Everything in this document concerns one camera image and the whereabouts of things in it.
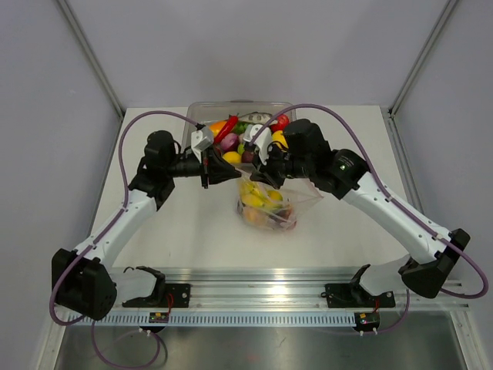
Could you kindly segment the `yellow toy banana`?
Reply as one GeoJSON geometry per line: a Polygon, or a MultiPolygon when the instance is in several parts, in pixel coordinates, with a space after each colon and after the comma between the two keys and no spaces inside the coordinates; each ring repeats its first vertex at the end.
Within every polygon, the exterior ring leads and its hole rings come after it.
{"type": "Polygon", "coordinates": [[[274,202],[267,196],[267,191],[251,181],[243,181],[239,185],[240,201],[249,207],[272,210],[274,202]]]}

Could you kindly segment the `clear zip top bag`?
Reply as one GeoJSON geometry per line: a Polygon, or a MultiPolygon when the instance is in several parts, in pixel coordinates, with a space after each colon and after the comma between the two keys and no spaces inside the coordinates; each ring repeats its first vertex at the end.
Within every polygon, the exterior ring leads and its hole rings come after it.
{"type": "Polygon", "coordinates": [[[309,180],[286,180],[276,190],[271,185],[250,179],[253,166],[238,167],[242,177],[237,180],[236,212],[247,224],[275,231],[296,227],[301,215],[317,204],[323,196],[309,180]]]}

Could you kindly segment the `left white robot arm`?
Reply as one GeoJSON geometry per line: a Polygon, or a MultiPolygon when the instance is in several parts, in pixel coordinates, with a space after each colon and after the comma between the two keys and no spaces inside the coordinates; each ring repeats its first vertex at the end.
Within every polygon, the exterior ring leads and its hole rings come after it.
{"type": "Polygon", "coordinates": [[[203,187],[239,178],[240,172],[223,160],[214,145],[212,131],[203,127],[191,135],[191,151],[177,153],[171,133],[160,130],[147,138],[136,175],[125,185],[120,208],[73,250],[58,250],[52,258],[52,293],[49,312],[59,322],[55,306],[99,321],[114,304],[131,307],[169,305],[173,296],[165,274],[151,267],[111,275],[122,249],[147,219],[156,214],[180,177],[199,177],[203,187]]]}

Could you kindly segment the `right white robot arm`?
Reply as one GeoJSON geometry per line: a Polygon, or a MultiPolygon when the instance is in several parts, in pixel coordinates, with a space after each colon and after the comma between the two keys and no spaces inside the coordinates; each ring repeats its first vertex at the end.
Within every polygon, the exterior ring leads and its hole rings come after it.
{"type": "Polygon", "coordinates": [[[279,189],[286,179],[308,179],[369,216],[407,251],[386,264],[362,266],[347,283],[331,290],[344,307],[369,307],[389,291],[407,288],[435,298],[470,241],[462,229],[449,231],[427,219],[385,185],[377,183],[369,163],[349,149],[333,150],[320,127],[298,119],[283,131],[284,144],[257,124],[246,130],[246,144],[256,147],[251,180],[279,189]]]}

